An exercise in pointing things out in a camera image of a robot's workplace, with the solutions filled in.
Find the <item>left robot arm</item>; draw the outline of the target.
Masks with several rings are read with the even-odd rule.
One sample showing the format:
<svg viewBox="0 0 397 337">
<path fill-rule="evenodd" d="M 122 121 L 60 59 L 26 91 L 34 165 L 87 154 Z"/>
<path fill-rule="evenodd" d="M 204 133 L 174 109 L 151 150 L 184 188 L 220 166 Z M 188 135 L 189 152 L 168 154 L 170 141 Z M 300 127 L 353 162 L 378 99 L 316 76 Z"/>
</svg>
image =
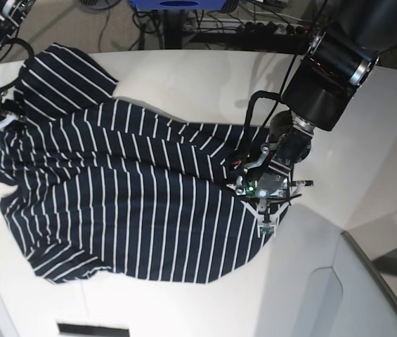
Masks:
<svg viewBox="0 0 397 337">
<path fill-rule="evenodd" d="M 291 180 L 291 174 L 308 155 L 314 131 L 334 128 L 381 53 L 397 44 L 397 1 L 343 1 L 328 19 L 312 23 L 306 42 L 304 58 L 288 70 L 281 92 L 251 96 L 241 148 L 231 164 L 237 172 L 235 193 L 255 206 L 261 234 L 274 234 L 299 196 L 304 182 Z M 253 157 L 249 127 L 261 98 L 286 109 L 268 115 L 268 137 Z"/>
</svg>

